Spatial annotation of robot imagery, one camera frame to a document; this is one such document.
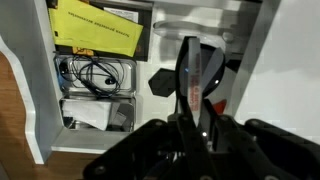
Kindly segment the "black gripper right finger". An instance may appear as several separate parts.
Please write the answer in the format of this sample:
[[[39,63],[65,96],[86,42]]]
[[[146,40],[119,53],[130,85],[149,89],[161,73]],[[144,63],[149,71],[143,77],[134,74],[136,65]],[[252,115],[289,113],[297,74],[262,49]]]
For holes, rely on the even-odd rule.
[[[203,102],[222,174],[238,180],[320,180],[320,145],[259,119],[243,125]]]

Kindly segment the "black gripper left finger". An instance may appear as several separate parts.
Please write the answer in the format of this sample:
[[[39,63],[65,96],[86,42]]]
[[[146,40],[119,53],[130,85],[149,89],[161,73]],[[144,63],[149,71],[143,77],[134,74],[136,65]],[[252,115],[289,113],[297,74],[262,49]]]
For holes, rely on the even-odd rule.
[[[193,120],[174,114],[135,130],[83,170],[84,180],[213,180],[214,166]]]

